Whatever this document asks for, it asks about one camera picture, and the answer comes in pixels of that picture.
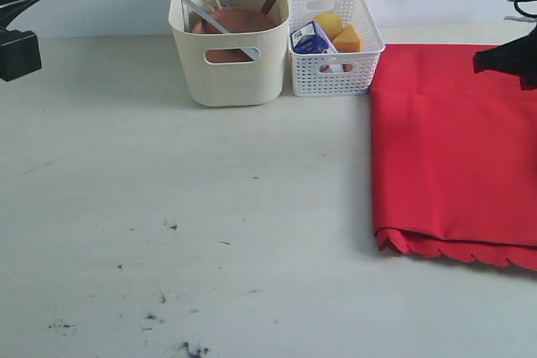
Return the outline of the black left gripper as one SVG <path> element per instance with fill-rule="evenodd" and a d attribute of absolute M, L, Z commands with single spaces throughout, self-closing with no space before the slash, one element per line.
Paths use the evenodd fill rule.
<path fill-rule="evenodd" d="M 35 32 L 1 29 L 2 80 L 16 80 L 41 68 L 39 42 Z"/>

